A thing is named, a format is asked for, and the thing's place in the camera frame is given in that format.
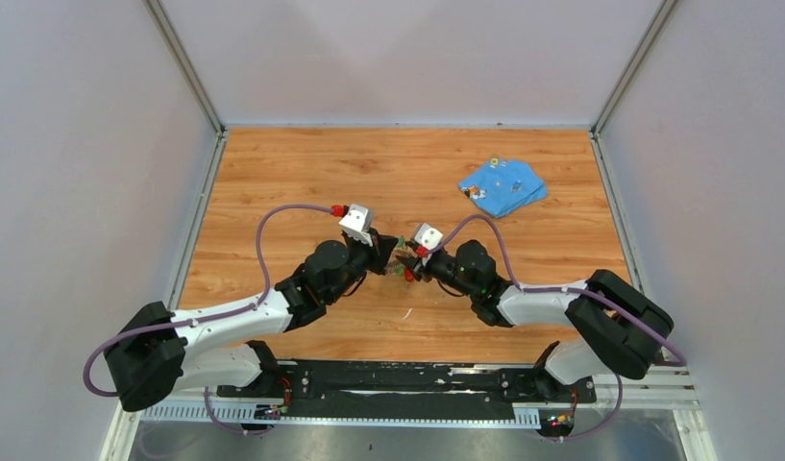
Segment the cartoon print on cloth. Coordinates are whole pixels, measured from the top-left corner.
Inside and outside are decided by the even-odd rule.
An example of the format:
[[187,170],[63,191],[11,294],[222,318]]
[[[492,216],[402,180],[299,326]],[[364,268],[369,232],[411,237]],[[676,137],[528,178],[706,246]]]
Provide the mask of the cartoon print on cloth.
[[475,205],[498,218],[548,196],[545,183],[527,163],[497,157],[490,158],[459,187]]

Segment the perforated metal strip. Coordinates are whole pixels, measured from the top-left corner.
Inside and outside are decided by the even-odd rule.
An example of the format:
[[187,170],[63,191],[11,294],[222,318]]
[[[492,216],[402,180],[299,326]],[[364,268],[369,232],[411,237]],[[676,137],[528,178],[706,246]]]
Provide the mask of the perforated metal strip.
[[[488,427],[510,429],[538,429],[539,410],[536,408],[514,408],[513,420],[418,420],[386,418],[301,418],[285,416],[279,420],[254,418],[256,406],[239,401],[215,401],[213,411],[223,423],[257,423],[271,425],[373,425],[406,427]],[[201,401],[164,400],[147,408],[141,421],[184,421],[207,422],[208,412]]]

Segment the wooden table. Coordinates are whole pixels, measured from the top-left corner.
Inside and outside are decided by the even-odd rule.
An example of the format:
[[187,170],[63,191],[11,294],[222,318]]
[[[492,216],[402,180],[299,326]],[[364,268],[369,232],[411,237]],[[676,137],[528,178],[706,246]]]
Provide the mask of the wooden table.
[[[491,157],[527,161],[549,197],[498,220],[520,281],[562,283],[605,268],[627,278],[621,246],[585,131],[448,129],[235,129],[222,157],[181,300],[181,308],[261,292],[254,234],[270,209],[289,203],[357,203],[374,227],[408,238],[428,222],[448,234],[478,212],[457,183]],[[470,224],[450,245],[475,238],[498,260],[491,230]],[[315,246],[340,239],[337,220],[285,211],[268,222],[262,249],[272,283],[289,276]],[[277,357],[532,362],[569,328],[491,328],[466,298],[432,283],[370,275],[351,298],[312,325],[265,336]]]

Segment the gray floor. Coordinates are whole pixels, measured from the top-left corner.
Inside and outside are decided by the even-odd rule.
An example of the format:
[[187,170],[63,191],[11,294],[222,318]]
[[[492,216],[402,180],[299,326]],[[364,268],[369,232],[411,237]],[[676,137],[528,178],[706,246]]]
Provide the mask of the gray floor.
[[[576,413],[579,430],[595,425],[594,410]],[[183,460],[595,460],[685,461],[672,412],[623,410],[608,428],[593,437],[555,446],[537,440],[533,431],[514,429],[442,429],[408,427],[278,426],[245,439],[211,424],[148,423],[139,429],[149,453]],[[139,449],[130,460],[150,459]]]

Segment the blue towel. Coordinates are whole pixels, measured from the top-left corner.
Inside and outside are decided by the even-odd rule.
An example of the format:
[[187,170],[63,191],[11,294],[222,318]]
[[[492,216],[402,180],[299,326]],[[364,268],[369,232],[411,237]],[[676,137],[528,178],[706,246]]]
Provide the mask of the blue towel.
[[548,197],[545,182],[527,163],[502,158],[488,160],[460,182],[460,190],[480,209],[496,218]]

